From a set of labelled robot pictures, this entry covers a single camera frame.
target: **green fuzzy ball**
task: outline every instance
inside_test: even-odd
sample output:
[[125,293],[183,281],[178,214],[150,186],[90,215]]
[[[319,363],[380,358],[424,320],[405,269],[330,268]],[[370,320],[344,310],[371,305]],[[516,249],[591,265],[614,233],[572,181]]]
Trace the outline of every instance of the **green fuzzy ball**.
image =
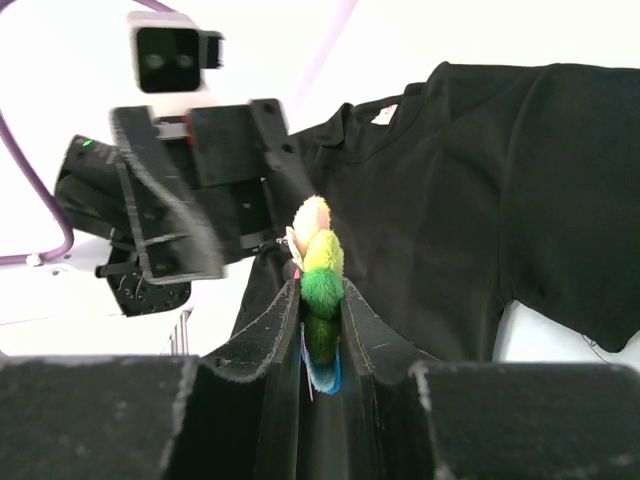
[[340,322],[309,313],[304,324],[304,339],[313,361],[318,365],[332,363],[336,358]]
[[300,279],[300,296],[319,317],[333,318],[344,297],[342,278],[328,268],[304,272]]

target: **shirt label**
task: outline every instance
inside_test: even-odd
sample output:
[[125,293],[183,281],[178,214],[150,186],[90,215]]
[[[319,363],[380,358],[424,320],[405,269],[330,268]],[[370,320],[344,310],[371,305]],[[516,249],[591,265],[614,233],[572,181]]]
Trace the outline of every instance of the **shirt label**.
[[398,105],[389,105],[388,107],[383,108],[380,110],[378,116],[371,120],[371,123],[375,123],[376,125],[389,125],[397,108]]

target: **colorful plush toy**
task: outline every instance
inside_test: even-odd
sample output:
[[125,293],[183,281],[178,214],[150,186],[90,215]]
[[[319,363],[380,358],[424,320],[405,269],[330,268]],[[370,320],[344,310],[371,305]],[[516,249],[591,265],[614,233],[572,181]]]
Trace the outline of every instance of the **colorful plush toy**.
[[340,383],[340,301],[344,297],[344,252],[330,230],[329,207],[310,197],[287,228],[287,243],[300,271],[300,296],[308,313],[303,318],[303,358],[316,390],[334,393]]

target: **black t-shirt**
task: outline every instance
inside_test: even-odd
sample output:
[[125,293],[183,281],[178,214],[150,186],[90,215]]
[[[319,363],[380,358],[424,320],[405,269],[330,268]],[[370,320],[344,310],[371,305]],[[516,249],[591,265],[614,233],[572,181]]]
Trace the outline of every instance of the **black t-shirt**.
[[[640,329],[640,71],[443,63],[294,137],[345,275],[435,357],[490,360],[512,300],[611,351]],[[256,259],[236,331],[285,260]]]

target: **white surface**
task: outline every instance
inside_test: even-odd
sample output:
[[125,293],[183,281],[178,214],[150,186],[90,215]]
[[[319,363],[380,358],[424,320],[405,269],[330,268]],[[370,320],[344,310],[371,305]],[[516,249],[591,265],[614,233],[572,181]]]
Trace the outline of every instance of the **white surface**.
[[[235,1],[228,2],[233,7],[221,6],[224,3],[176,0],[171,5],[227,38],[225,68],[208,78],[218,101],[283,99],[293,130],[326,120],[344,101],[400,93],[407,83],[426,80],[444,60],[640,67],[637,16],[625,0],[583,2],[580,8],[574,2],[540,0],[527,9],[508,0],[360,0],[315,80],[305,77],[305,69],[345,2]],[[132,81],[129,66],[119,62],[117,52],[126,48],[124,16],[133,9],[137,7],[124,0],[22,0],[0,16],[5,65],[0,108],[49,187],[73,134],[110,140],[106,113],[122,104],[123,84]],[[301,93],[302,87],[312,87],[309,95]],[[293,100],[304,101],[298,108]],[[2,149],[0,192],[7,192],[0,193],[1,253],[60,243],[48,214]],[[0,323],[53,317],[1,327],[0,350],[159,353],[180,311],[166,323],[161,318],[156,322],[158,316],[118,319],[106,285],[88,273],[106,254],[104,242],[80,238],[64,268],[0,270]],[[208,353],[229,337],[248,265],[231,266],[226,280],[194,286],[190,303],[196,306],[188,322],[191,352]],[[63,273],[53,276],[52,268]],[[607,355],[581,335],[521,305],[509,310],[501,338],[499,360],[601,362],[598,353],[606,361],[640,365],[640,341],[632,341],[620,355]]]

